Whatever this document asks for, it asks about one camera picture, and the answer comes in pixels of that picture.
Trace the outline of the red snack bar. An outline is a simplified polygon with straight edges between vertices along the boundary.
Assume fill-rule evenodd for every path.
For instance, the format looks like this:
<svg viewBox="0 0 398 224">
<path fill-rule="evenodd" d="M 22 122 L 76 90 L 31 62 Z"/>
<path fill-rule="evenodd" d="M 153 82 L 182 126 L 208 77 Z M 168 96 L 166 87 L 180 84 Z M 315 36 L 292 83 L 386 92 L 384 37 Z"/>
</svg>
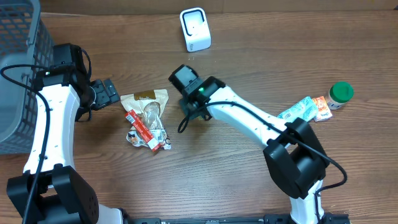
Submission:
<svg viewBox="0 0 398 224">
<path fill-rule="evenodd" d="M 145 124 L 140 120 L 134 110 L 131 110 L 125 114 L 126 119 L 135 127 L 136 131 L 141 135 L 142 139 L 145 140 L 147 145 L 150 147 L 152 152 L 158 150 L 160 143 Z"/>
</svg>

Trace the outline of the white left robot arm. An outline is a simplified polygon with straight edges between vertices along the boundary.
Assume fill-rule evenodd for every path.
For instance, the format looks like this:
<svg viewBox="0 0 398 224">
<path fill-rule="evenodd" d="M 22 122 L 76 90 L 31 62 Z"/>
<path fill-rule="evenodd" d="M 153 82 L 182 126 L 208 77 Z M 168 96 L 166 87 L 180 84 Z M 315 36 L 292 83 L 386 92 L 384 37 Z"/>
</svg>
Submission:
<svg viewBox="0 0 398 224">
<path fill-rule="evenodd" d="M 23 54 L 3 60 L 1 151 L 29 153 L 6 188 L 24 223 L 129 221 L 124 210 L 99 203 L 73 159 L 75 123 L 118 100 L 110 80 L 91 79 L 90 58 L 77 45 L 53 46 L 33 62 Z"/>
</svg>

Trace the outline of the orange tissue pack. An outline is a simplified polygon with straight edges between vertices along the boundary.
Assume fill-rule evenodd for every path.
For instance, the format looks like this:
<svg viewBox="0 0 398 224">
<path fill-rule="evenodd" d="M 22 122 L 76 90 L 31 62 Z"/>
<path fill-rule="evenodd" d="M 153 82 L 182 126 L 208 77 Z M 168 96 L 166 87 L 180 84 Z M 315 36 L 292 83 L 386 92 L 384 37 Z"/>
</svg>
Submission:
<svg viewBox="0 0 398 224">
<path fill-rule="evenodd" d="M 315 122 L 326 121 L 333 116 L 324 96 L 313 98 L 312 101 L 315 103 L 315 105 L 318 108 L 318 113 L 314 117 Z"/>
</svg>

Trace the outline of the snack wrapper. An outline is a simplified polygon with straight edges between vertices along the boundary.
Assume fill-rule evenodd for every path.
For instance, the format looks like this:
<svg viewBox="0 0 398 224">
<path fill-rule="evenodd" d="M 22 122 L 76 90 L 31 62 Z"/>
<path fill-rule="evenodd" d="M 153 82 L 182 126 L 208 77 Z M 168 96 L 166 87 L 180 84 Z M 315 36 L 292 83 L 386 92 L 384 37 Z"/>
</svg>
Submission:
<svg viewBox="0 0 398 224">
<path fill-rule="evenodd" d="M 160 148 L 165 150 L 170 150 L 172 148 L 169 135 L 165 129 L 153 129 L 151 130 L 152 135 L 157 138 L 160 143 Z M 141 138 L 139 133 L 133 129 L 130 129 L 126 136 L 127 141 L 129 141 L 135 147 L 149 147 L 145 140 Z"/>
</svg>

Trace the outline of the beige brown snack pouch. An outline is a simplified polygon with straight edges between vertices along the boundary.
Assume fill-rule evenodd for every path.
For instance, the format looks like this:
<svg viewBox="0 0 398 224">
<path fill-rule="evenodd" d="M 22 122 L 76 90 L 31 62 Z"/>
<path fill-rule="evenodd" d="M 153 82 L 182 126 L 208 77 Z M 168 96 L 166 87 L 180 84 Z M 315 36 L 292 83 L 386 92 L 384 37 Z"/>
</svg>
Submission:
<svg viewBox="0 0 398 224">
<path fill-rule="evenodd" d="M 121 96 L 123 108 L 127 112 L 134 110 L 159 142 L 165 142 L 167 138 L 161 116 L 168 100 L 169 94 L 166 89 L 147 90 Z"/>
</svg>

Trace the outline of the green lid jar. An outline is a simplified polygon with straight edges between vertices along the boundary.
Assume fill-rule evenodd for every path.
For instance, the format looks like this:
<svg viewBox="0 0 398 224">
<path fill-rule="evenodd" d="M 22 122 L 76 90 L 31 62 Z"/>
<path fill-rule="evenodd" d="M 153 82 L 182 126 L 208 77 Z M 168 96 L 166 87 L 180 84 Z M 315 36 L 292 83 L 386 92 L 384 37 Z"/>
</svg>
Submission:
<svg viewBox="0 0 398 224">
<path fill-rule="evenodd" d="M 354 89 L 348 82 L 337 82 L 328 90 L 326 102 L 329 109 L 337 110 L 349 102 L 353 96 Z"/>
</svg>

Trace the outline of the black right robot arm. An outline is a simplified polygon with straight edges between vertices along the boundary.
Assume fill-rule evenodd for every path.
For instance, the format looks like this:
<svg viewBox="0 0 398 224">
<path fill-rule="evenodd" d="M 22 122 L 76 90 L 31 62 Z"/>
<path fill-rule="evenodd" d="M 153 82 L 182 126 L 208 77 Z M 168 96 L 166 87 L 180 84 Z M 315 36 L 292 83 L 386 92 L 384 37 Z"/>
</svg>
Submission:
<svg viewBox="0 0 398 224">
<path fill-rule="evenodd" d="M 329 161 L 310 125 L 303 119 L 286 121 L 255 107 L 215 77 L 202 80 L 193 68 L 179 66 L 169 82 L 182 94 L 186 117 L 178 131 L 197 116 L 223 121 L 262 150 L 274 183 L 290 198 L 290 220 L 322 223 L 324 211 L 318 191 Z"/>
</svg>

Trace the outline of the teal tissue pack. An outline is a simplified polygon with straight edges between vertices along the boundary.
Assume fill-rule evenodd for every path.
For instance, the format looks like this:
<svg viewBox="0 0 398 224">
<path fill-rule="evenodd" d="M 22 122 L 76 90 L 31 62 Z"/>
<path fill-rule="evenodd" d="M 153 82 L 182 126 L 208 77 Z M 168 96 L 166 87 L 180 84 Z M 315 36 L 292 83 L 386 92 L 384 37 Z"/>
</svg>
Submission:
<svg viewBox="0 0 398 224">
<path fill-rule="evenodd" d="M 318 107 L 313 100 L 306 96 L 298 103 L 294 104 L 289 109 L 281 112 L 277 117 L 286 120 L 286 122 L 292 123 L 297 118 L 303 119 L 308 122 L 318 114 Z"/>
</svg>

